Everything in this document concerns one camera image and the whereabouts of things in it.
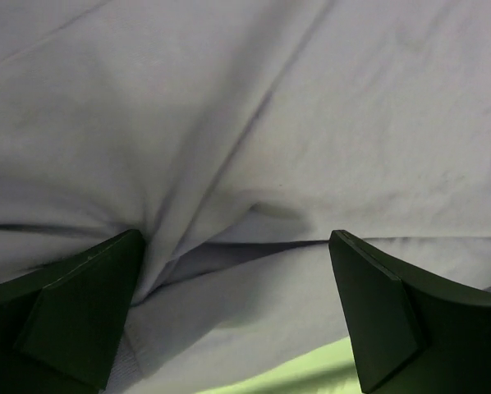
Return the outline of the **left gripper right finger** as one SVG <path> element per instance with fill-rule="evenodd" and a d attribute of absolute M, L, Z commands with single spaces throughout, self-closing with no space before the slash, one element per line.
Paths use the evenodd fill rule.
<path fill-rule="evenodd" d="M 364 393 L 491 393 L 491 292 L 343 230 L 328 243 Z"/>

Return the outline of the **purple t shirt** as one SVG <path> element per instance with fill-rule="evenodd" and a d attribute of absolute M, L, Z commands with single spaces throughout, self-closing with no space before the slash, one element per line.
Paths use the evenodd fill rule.
<path fill-rule="evenodd" d="M 347 230 L 491 286 L 491 1 L 0 1 L 0 282 L 147 240 L 111 393 L 346 335 Z"/>

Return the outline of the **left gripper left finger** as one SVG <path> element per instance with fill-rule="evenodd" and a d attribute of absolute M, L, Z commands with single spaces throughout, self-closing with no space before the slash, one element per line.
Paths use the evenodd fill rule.
<path fill-rule="evenodd" d="M 137 230 L 0 284 L 0 393 L 107 386 L 145 253 Z"/>

